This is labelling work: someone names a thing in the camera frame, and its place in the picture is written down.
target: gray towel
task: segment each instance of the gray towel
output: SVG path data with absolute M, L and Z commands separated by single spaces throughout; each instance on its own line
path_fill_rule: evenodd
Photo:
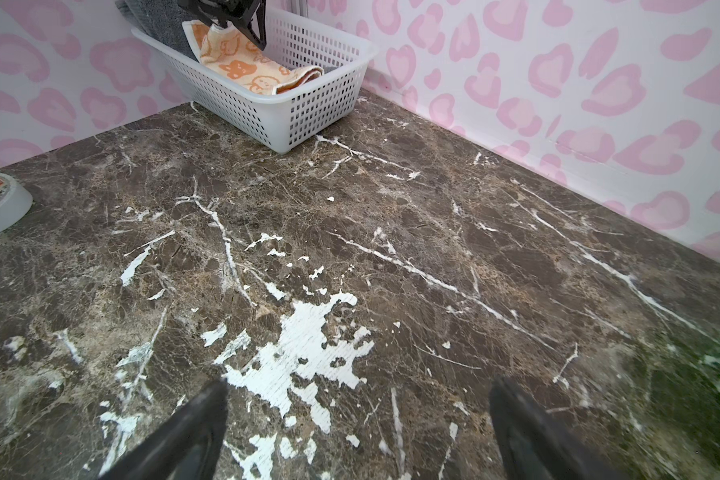
M 177 5 L 176 0 L 116 0 L 115 5 L 128 22 L 158 42 L 196 61 L 181 26 L 182 22 L 193 20 L 194 17 Z

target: orange towel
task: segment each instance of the orange towel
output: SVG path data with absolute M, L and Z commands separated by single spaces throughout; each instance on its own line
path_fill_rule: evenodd
M 184 22 L 186 40 L 197 61 L 227 76 L 253 93 L 275 95 L 320 77 L 322 67 L 288 70 L 264 56 L 240 31 L 229 26 L 208 28 L 200 20 Z

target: white plastic basket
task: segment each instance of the white plastic basket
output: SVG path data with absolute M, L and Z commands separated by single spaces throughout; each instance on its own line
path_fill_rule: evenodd
M 133 34 L 170 64 L 185 96 L 279 154 L 344 117 L 355 107 L 376 46 L 356 35 L 271 8 L 266 13 L 264 54 L 288 68 L 334 68 L 278 95 L 255 94 L 194 59 L 134 28 Z

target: marble countertop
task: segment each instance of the marble countertop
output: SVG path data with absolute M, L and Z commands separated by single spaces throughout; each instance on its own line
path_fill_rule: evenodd
M 0 478 L 95 478 L 219 376 L 217 478 L 503 478 L 497 376 L 631 478 L 720 478 L 720 265 L 386 101 L 4 171 Z

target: pink leopard print wallpaper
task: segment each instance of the pink leopard print wallpaper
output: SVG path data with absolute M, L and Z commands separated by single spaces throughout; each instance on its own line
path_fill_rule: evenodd
M 367 90 L 720 261 L 720 0 L 308 4 Z
M 0 0 L 0 167 L 184 101 L 112 0 Z

